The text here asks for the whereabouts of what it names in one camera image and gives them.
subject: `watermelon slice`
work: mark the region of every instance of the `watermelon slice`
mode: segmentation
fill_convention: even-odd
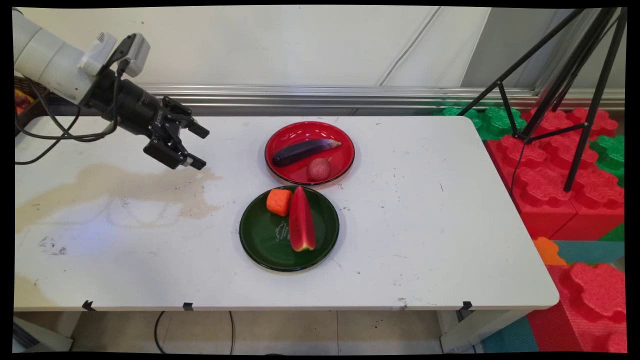
[[[309,201],[302,186],[297,187],[289,209],[289,239],[295,251],[313,250],[316,247],[314,220]]]

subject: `green plate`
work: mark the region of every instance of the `green plate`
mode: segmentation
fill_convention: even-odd
[[[297,186],[276,189],[296,191]],[[321,193],[304,188],[316,231],[316,248],[295,252],[289,241],[289,217],[267,210],[269,191],[255,198],[240,219],[240,242],[256,263],[276,271],[298,271],[319,263],[338,240],[340,222],[331,202]]]

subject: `black tripod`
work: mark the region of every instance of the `black tripod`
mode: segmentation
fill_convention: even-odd
[[[527,126],[525,126],[522,132],[518,132],[518,129],[516,128],[515,121],[513,120],[513,114],[511,114],[511,107],[509,106],[509,101],[507,100],[507,95],[504,91],[504,85],[502,85],[502,82],[517,68],[519,68],[525,61],[533,56],[533,54],[540,50],[540,48],[543,47],[549,40],[551,40],[560,31],[562,31],[562,29],[564,29],[573,19],[578,17],[578,15],[580,15],[584,11],[584,9],[576,9],[571,14],[569,14],[569,16],[567,16],[556,27],[549,31],[549,33],[545,35],[536,45],[534,45],[520,59],[518,59],[518,61],[516,61],[509,69],[507,69],[507,71],[505,71],[491,85],[489,85],[489,87],[481,92],[480,95],[478,95],[469,105],[467,105],[467,107],[462,109],[462,111],[458,113],[458,116],[466,114],[480,100],[482,100],[485,96],[487,96],[487,94],[495,90],[495,88],[497,87],[500,91],[502,102],[504,103],[504,109],[507,111],[509,122],[511,123],[513,137],[521,138],[524,141],[522,148],[523,152],[524,145],[535,140],[548,138],[554,135],[560,135],[568,131],[582,129],[580,140],[578,141],[578,146],[575,150],[575,155],[573,156],[571,169],[569,170],[566,182],[564,183],[564,190],[566,192],[570,192],[573,185],[573,180],[575,179],[575,174],[578,171],[578,166],[580,165],[580,160],[582,159],[584,148],[587,145],[587,139],[589,138],[589,133],[591,132],[591,127],[593,126],[593,121],[595,120],[596,111],[598,110],[598,106],[600,105],[600,100],[602,99],[605,85],[607,84],[609,74],[611,73],[611,68],[613,67],[613,61],[616,59],[616,53],[618,52],[618,47],[620,46],[622,34],[625,30],[625,26],[627,25],[627,8],[620,8],[620,14],[616,18],[616,20],[614,20],[614,22],[611,23],[609,27],[607,27],[617,9],[618,8],[600,9],[600,12],[580,39],[580,42],[571,53],[571,56],[564,64],[563,68],[560,70],[560,73],[558,74],[556,80],[552,83],[547,94],[544,96],[542,101],[540,101],[538,109],[531,117],[531,120],[529,121]],[[591,105],[589,106],[586,121],[582,124],[566,127],[557,131],[551,131],[539,136],[532,136],[540,125],[543,117],[547,113],[547,110],[549,110],[549,108],[551,108],[552,106],[552,111],[556,111],[558,109],[558,106],[562,103],[564,97],[568,93],[569,88],[573,85],[573,81],[578,76],[580,69],[587,62],[589,56],[591,56],[604,35],[611,29],[614,24],[616,25],[616,29],[613,33],[613,38],[611,40],[611,44],[609,45],[609,50],[607,51],[607,56],[604,60],[604,64],[602,65],[602,71],[600,72],[600,77],[598,78],[598,83],[596,84],[595,92],[593,93],[593,98],[591,99]]]

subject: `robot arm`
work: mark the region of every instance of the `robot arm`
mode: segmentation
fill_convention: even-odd
[[[167,167],[183,165],[201,170],[206,166],[180,140],[181,129],[200,138],[209,135],[209,130],[191,116],[191,110],[167,96],[159,100],[131,81],[120,79],[123,73],[133,78],[144,67],[150,46],[142,34],[127,36],[111,52],[115,37],[100,33],[85,53],[34,24],[18,9],[13,8],[12,13],[15,71],[74,104],[99,110],[106,120],[114,120],[116,106],[118,126],[149,138],[144,153]],[[111,70],[114,64],[116,71]],[[116,81],[119,91],[114,97]]]

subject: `red plate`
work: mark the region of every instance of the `red plate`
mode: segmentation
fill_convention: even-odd
[[[277,167],[273,164],[273,155],[280,149],[307,140],[326,138],[334,139],[342,143],[342,145],[309,156],[285,167]],[[349,136],[337,127],[320,121],[303,121],[287,125],[273,134],[264,149],[264,159],[267,161],[267,166],[271,171],[282,179],[298,185],[318,185],[333,181],[349,170],[351,164],[353,164],[354,157],[355,150]],[[331,173],[326,180],[312,183],[307,179],[307,165],[317,158],[331,159],[329,161],[331,163]]]

